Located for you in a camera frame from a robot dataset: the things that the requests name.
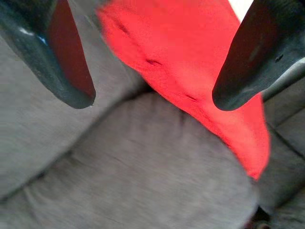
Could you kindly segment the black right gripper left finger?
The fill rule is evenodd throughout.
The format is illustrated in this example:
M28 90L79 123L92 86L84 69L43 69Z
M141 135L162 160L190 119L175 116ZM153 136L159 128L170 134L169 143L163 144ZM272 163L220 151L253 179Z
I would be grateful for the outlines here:
M66 0L2 0L0 34L39 81L75 109L91 106L95 88Z

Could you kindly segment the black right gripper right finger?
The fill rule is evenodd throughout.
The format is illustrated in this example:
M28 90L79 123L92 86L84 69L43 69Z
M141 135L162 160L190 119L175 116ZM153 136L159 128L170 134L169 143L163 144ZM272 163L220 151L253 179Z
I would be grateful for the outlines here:
M238 109L304 56L305 2L253 1L214 85L215 106Z

